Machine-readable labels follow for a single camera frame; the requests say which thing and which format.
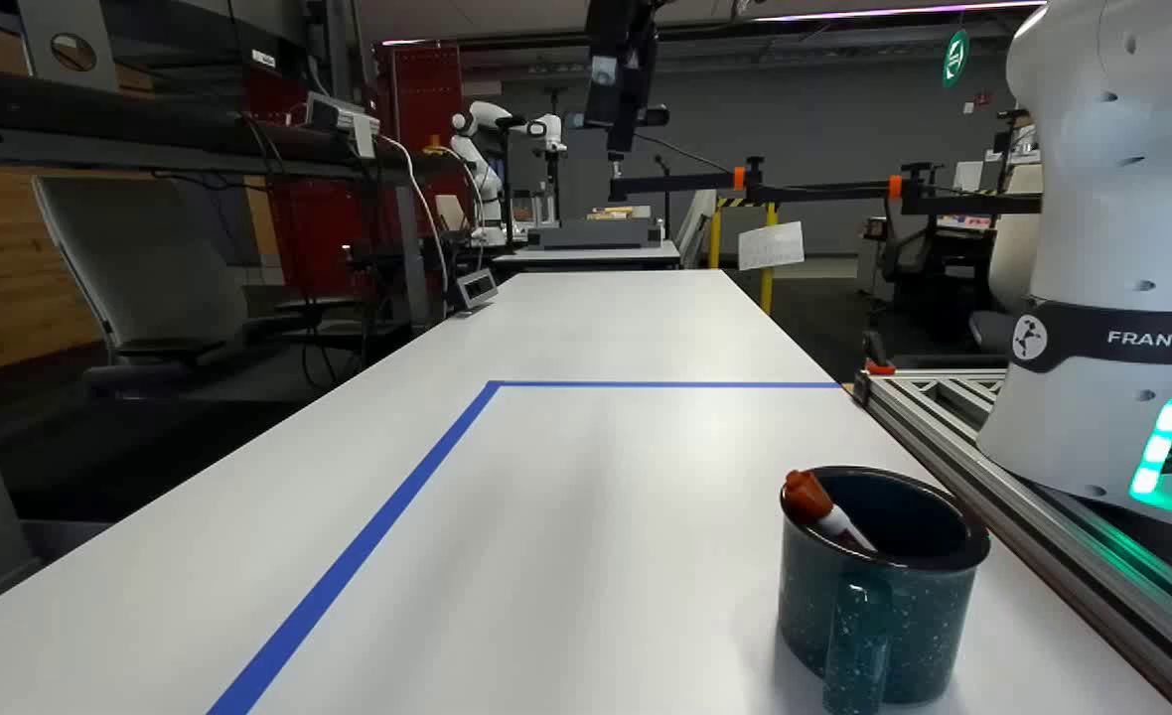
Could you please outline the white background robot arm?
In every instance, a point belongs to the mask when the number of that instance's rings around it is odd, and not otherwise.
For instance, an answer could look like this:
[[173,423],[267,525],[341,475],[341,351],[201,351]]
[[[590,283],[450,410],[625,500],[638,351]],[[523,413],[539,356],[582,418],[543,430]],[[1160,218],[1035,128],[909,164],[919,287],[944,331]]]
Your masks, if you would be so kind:
[[461,164],[468,185],[474,185],[474,246],[507,246],[521,237],[521,222],[506,205],[506,178],[475,145],[479,136],[529,136],[539,141],[547,157],[565,153],[565,120],[543,111],[535,120],[523,120],[499,103],[474,98],[464,111],[454,115],[450,153]]

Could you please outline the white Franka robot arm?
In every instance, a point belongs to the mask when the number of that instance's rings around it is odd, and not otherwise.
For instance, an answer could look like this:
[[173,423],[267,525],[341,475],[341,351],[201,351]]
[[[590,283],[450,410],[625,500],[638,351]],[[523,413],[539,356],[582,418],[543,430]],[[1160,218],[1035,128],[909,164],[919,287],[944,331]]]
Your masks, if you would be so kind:
[[1041,141],[1041,222],[978,449],[1172,525],[1172,0],[1043,0],[1003,81]]

